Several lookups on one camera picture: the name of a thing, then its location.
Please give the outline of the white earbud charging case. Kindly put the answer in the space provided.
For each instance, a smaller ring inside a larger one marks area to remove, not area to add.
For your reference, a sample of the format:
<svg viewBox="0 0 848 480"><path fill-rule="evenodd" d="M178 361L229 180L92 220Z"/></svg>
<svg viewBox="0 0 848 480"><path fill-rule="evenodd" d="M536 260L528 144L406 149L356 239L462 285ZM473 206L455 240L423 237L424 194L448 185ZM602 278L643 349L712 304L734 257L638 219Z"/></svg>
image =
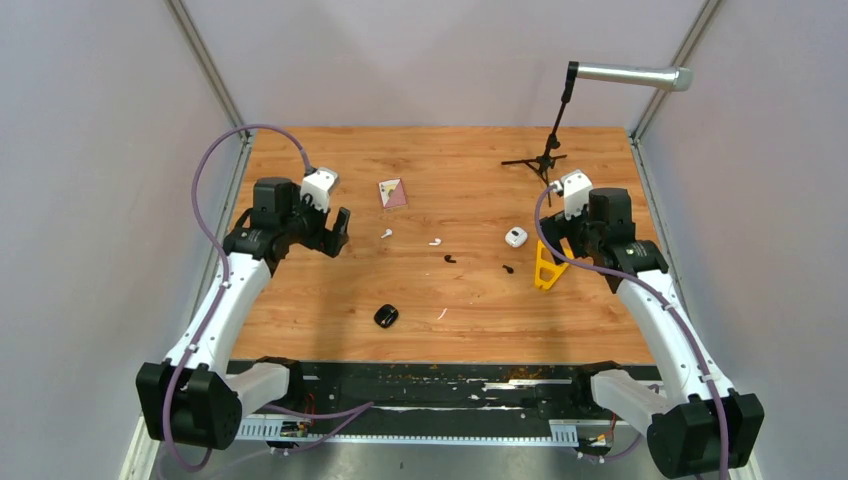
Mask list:
<svg viewBox="0 0 848 480"><path fill-rule="evenodd" d="M526 230L521 227L513 227L505 234L504 240L510 247L520 248L527 242L528 237Z"/></svg>

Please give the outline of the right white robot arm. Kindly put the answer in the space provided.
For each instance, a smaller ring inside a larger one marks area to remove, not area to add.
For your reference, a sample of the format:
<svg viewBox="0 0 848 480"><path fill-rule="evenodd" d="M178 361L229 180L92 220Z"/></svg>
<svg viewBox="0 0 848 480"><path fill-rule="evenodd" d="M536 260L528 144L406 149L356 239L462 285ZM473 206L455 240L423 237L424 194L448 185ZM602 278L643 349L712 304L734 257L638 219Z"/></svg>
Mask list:
<svg viewBox="0 0 848 480"><path fill-rule="evenodd" d="M613 361L577 375L571 403L584 417L609 410L647 441L667 478L716 473L748 464L764 421L753 393L739 392L696 335L659 247L636 236L631 198L622 188L577 190L564 181L544 191L564 208L534 215L537 234L554 260L600 274L637 322L661 377L656 393Z"/></svg>

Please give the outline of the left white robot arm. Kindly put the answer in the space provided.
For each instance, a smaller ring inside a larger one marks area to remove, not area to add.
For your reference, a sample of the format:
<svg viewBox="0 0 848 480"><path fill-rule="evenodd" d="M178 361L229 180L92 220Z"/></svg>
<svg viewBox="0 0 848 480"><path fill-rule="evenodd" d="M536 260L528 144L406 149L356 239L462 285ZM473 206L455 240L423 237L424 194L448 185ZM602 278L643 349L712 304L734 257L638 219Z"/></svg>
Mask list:
<svg viewBox="0 0 848 480"><path fill-rule="evenodd" d="M291 246L334 258L347 243L348 209L326 225L339 182L335 172L319 168L300 183L283 177L255 183L252 206L223 240L224 256L200 311L165 359L144 363L136 376L152 439L224 450L242 419L265 405L283 413L304 405L307 389L295 360L262 357L235 375L227 368L248 314Z"/></svg>

